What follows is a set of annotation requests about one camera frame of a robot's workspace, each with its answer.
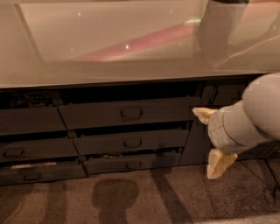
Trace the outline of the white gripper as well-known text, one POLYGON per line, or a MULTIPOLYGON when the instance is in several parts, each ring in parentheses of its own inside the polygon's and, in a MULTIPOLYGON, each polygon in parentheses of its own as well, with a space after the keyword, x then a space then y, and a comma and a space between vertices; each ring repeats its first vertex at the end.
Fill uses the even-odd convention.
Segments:
POLYGON ((237 154, 273 141, 271 136, 250 121, 242 101, 217 111, 193 108, 192 112, 203 124, 208 125, 209 138, 216 148, 211 149, 208 155, 208 179, 219 178, 235 162, 237 154))

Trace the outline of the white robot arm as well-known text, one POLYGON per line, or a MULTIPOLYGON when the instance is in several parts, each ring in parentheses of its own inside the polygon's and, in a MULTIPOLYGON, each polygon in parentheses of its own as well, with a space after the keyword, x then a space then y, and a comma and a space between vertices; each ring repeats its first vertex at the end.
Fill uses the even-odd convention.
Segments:
POLYGON ((237 103, 220 109, 194 108, 213 144, 207 177, 217 179, 244 151, 280 139, 280 73, 248 84, 237 103))

